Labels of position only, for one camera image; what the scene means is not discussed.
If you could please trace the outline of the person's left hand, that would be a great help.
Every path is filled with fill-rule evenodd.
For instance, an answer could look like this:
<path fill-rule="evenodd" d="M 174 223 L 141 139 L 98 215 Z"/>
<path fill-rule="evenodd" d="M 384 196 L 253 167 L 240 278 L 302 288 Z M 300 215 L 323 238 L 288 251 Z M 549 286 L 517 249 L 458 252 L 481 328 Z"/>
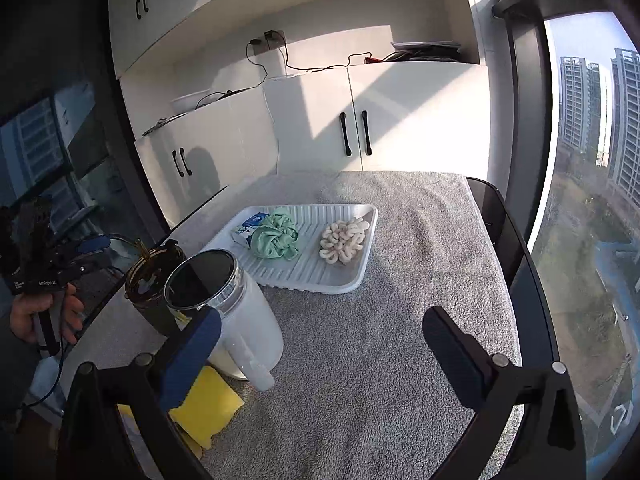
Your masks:
<path fill-rule="evenodd" d="M 68 284 L 62 305 L 62 335 L 70 344 L 76 344 L 77 342 L 75 333 L 82 329 L 82 314 L 85 311 L 85 306 L 76 296 L 76 292 L 76 287 Z M 12 333 L 17 338 L 34 344 L 37 341 L 34 329 L 35 315 L 49 310 L 52 306 L 53 296 L 50 292 L 15 296 L 10 312 L 10 329 Z"/>

